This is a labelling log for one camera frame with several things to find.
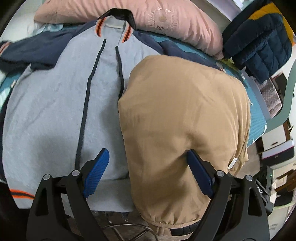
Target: teal bedsheet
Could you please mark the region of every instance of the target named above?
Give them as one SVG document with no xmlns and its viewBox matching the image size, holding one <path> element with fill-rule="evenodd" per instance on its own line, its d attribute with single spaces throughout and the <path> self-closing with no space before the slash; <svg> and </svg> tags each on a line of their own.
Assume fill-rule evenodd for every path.
<svg viewBox="0 0 296 241">
<path fill-rule="evenodd" d="M 170 40 L 172 42 L 174 42 L 179 48 L 181 48 L 183 51 L 186 52 L 191 52 L 191 53 L 196 53 L 198 55 L 200 55 L 201 57 L 212 61 L 213 63 L 216 63 L 217 60 L 213 59 L 211 56 L 205 54 L 204 52 L 192 47 L 189 44 L 186 43 L 182 43 L 179 40 L 176 40 L 174 38 L 170 38 L 167 36 L 163 36 L 160 34 L 156 34 L 156 33 L 152 33 L 152 32 L 146 32 L 146 31 L 142 31 L 143 33 L 147 33 L 149 34 L 152 38 L 155 39 L 155 41 L 157 42 L 162 42 L 165 40 Z M 222 62 L 219 62 L 223 68 L 226 70 L 226 73 L 236 77 L 237 79 L 239 79 L 243 84 L 244 87 L 247 91 L 248 97 L 251 101 L 250 104 L 250 110 L 251 110 L 251 124 L 250 124 L 250 136 L 249 136 L 249 140 L 248 140 L 248 144 L 247 146 L 250 146 L 254 141 L 256 141 L 260 136 L 262 136 L 266 130 L 266 120 L 265 117 L 262 113 L 261 107 L 255 97 L 255 94 L 252 90 L 252 88 L 250 87 L 249 83 L 242 77 L 242 74 L 240 71 L 235 71 L 234 69 L 228 67 L 227 65 L 223 64 Z"/>
</svg>

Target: white cabinet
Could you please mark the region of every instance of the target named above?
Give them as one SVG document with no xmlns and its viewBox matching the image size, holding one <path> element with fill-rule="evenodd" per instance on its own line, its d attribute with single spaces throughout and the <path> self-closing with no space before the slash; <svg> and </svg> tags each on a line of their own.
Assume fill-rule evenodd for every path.
<svg viewBox="0 0 296 241">
<path fill-rule="evenodd" d="M 281 125 L 272 131 L 265 133 L 262 136 L 262 141 L 264 150 L 269 150 L 287 141 L 284 126 Z"/>
</svg>

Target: bedding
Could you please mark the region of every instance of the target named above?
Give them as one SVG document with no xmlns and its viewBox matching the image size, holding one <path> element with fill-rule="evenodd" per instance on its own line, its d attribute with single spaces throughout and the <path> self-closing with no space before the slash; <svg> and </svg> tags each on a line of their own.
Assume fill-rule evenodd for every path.
<svg viewBox="0 0 296 241">
<path fill-rule="evenodd" d="M 84 23 L 111 8 L 131 10 L 137 29 L 180 39 L 216 59 L 223 57 L 223 40 L 217 24 L 190 0 L 46 0 L 34 20 Z"/>
<path fill-rule="evenodd" d="M 75 29 L 77 26 L 64 26 L 62 30 L 67 30 L 67 29 Z M 179 40 L 176 40 L 174 38 L 170 38 L 168 36 L 163 36 L 157 33 L 152 33 L 148 31 L 141 31 L 142 33 L 150 35 L 153 39 L 155 39 L 157 42 L 163 42 L 163 41 L 171 41 L 175 43 L 181 50 L 187 52 L 187 53 L 195 53 L 198 54 L 200 57 L 206 59 L 207 61 L 210 61 L 211 64 L 215 64 L 216 61 L 213 60 L 213 58 L 202 51 L 197 50 L 196 48 L 192 47 L 189 44 L 183 43 Z M 247 74 L 243 73 L 243 75 L 246 77 L 245 79 L 242 78 L 242 75 L 239 74 L 240 71 L 234 71 L 232 68 L 229 66 L 225 65 L 224 63 L 221 63 L 223 69 L 227 72 L 227 74 L 234 76 L 238 78 L 240 81 L 244 83 L 244 86 L 246 88 L 246 91 L 248 93 L 248 96 L 250 98 L 250 101 L 252 105 L 250 106 L 250 111 L 251 111 L 251 125 L 250 125 L 250 134 L 249 134 L 249 140 L 247 146 L 250 146 L 255 140 L 257 140 L 260 136 L 262 136 L 265 132 L 266 129 L 266 120 L 270 117 L 269 112 L 267 110 L 267 106 L 262 98 L 262 95 L 259 91 L 259 89 L 256 87 L 256 84 L 254 81 L 249 80 L 247 78 Z M 6 97 L 8 96 L 8 88 L 10 90 L 12 83 L 14 80 L 17 80 L 19 76 L 21 75 L 21 72 L 17 73 L 11 73 L 9 74 L 3 84 L 0 87 L 0 100 L 1 100 L 1 106 L 4 103 Z M 5 178 L 3 177 L 4 173 L 1 171 L 0 168 L 0 179 L 2 176 L 2 179 L 4 180 Z"/>
<path fill-rule="evenodd" d="M 67 29 L 76 29 L 77 26 L 67 26 L 64 27 L 63 30 L 67 30 Z M 212 64 L 212 65 L 216 65 L 216 61 L 213 60 L 212 57 L 210 57 L 209 55 L 197 50 L 196 48 L 190 46 L 189 44 L 185 44 L 182 43 L 178 40 L 175 40 L 173 38 L 169 38 L 163 35 L 159 35 L 159 34 L 154 34 L 151 32 L 145 32 L 145 33 L 149 33 L 151 35 L 152 38 L 154 38 L 155 40 L 157 40 L 158 42 L 163 42 L 163 41 L 171 41 L 174 42 L 180 49 L 182 49 L 184 52 L 187 53 L 194 53 L 194 54 L 198 54 L 200 57 L 202 57 L 203 59 L 207 60 L 208 63 Z M 4 90 L 3 93 L 5 94 L 5 96 L 9 93 L 8 88 L 11 88 L 11 84 L 18 79 L 18 77 L 20 76 L 21 73 L 11 73 L 7 76 L 5 82 L 3 83 L 3 85 L 1 86 L 0 90 Z M 109 192 L 106 192 L 104 198 L 101 197 L 101 207 L 104 207 L 105 210 L 121 210 L 122 209 L 115 209 L 114 207 L 125 207 L 124 210 L 132 210 L 133 209 L 133 204 L 132 204 L 132 200 L 131 197 L 129 195 L 126 195 L 126 192 L 130 192 L 129 191 L 129 180 L 128 179 L 123 179 L 121 180 L 121 188 L 113 188 L 112 184 L 111 186 L 109 186 L 108 184 L 104 184 L 105 181 L 101 181 L 101 186 L 98 187 L 98 191 L 96 193 L 101 193 L 106 192 L 106 190 L 109 190 Z M 90 206 L 93 207 L 94 210 L 97 210 L 97 199 L 98 196 L 97 195 L 92 195 L 90 196 L 90 198 L 88 199 L 88 203 L 90 204 Z M 30 206 L 30 200 L 26 200 L 26 202 L 28 203 L 27 205 Z"/>
<path fill-rule="evenodd" d="M 12 18 L 0 37 L 3 40 L 18 41 L 30 36 L 30 30 L 34 28 L 34 14 L 28 13 Z"/>
<path fill-rule="evenodd" d="M 148 56 L 132 70 L 118 110 L 132 198 L 158 235 L 196 223 L 208 206 L 187 150 L 225 173 L 237 158 L 233 175 L 248 161 L 249 98 L 243 84 L 222 71 Z"/>
<path fill-rule="evenodd" d="M 211 69 L 221 71 L 215 63 L 172 42 L 160 45 L 138 33 L 126 9 L 111 9 L 76 29 L 43 32 L 10 43 L 0 55 L 0 68 L 25 71 L 13 87 L 3 126 L 2 158 L 9 187 L 33 196 L 44 174 L 66 175 L 106 148 L 110 161 L 97 190 L 114 193 L 120 188 L 123 197 L 97 191 L 90 207 L 131 211 L 133 203 L 123 202 L 130 190 L 117 102 L 135 65 L 148 55 L 165 53 L 208 62 Z M 15 202 L 29 208 L 32 199 L 15 197 Z"/>
</svg>

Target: jacket sleeve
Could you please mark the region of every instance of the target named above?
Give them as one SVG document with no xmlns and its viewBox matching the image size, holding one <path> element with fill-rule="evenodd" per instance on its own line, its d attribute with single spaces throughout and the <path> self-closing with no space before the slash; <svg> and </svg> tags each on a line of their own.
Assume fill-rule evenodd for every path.
<svg viewBox="0 0 296 241">
<path fill-rule="evenodd" d="M 180 58 L 187 59 L 187 60 L 190 60 L 195 63 L 199 63 L 202 65 L 206 65 L 206 66 L 221 70 L 221 68 L 219 68 L 217 66 L 215 60 L 210 61 L 210 60 L 207 60 L 196 53 L 185 52 L 185 51 L 181 50 L 172 41 L 166 40 L 166 41 L 159 43 L 159 45 L 162 47 L 165 55 L 180 57 Z"/>
<path fill-rule="evenodd" d="M 263 35 L 274 31 L 283 23 L 278 13 L 266 14 L 257 20 L 246 20 L 223 46 L 225 58 L 230 58 L 241 52 L 244 48 L 253 46 L 253 42 Z"/>
<path fill-rule="evenodd" d="M 265 32 L 252 41 L 247 48 L 242 49 L 238 54 L 232 57 L 236 65 L 244 66 L 245 62 L 252 58 L 258 50 L 266 46 L 266 40 L 270 38 L 273 32 Z"/>
<path fill-rule="evenodd" d="M 250 3 L 242 12 L 240 12 L 222 33 L 223 44 L 225 44 L 232 34 L 257 10 L 261 9 L 266 4 L 269 4 L 270 0 L 256 0 Z"/>
<path fill-rule="evenodd" d="M 51 69 L 73 37 L 74 30 L 44 32 L 15 43 L 0 42 L 0 70 Z"/>
</svg>

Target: floor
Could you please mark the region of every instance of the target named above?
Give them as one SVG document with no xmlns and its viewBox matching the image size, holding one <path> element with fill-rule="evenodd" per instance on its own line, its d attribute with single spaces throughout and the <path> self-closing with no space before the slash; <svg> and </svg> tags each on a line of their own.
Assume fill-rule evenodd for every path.
<svg viewBox="0 0 296 241">
<path fill-rule="evenodd" d="M 239 178 L 244 177 L 247 174 L 254 175 L 256 174 L 260 169 L 260 162 L 259 162 L 259 156 L 257 155 L 257 150 L 255 144 L 251 145 L 247 149 L 249 161 L 243 166 L 240 173 L 238 174 Z M 112 224 L 118 224 L 118 223 L 137 223 L 147 226 L 147 223 L 141 218 L 140 214 L 137 211 L 131 212 L 128 214 L 127 218 L 126 216 L 120 214 L 120 213 L 104 213 L 104 212 L 94 212 L 94 216 L 96 217 L 96 220 L 98 221 L 101 228 Z M 80 234 L 74 219 L 69 219 L 70 226 L 72 228 L 72 231 L 76 234 Z M 104 230 L 104 233 L 108 237 L 110 241 L 117 241 L 117 240 L 130 240 L 134 241 L 133 237 L 135 237 L 137 234 L 141 233 L 143 231 L 140 227 L 118 227 L 116 228 L 118 232 L 120 233 L 121 237 L 115 234 L 116 231 L 112 229 Z M 154 241 L 155 237 L 151 233 L 145 233 L 142 237 L 137 239 L 137 241 Z M 159 241 L 179 241 L 182 240 L 182 238 L 178 237 L 158 237 Z"/>
</svg>

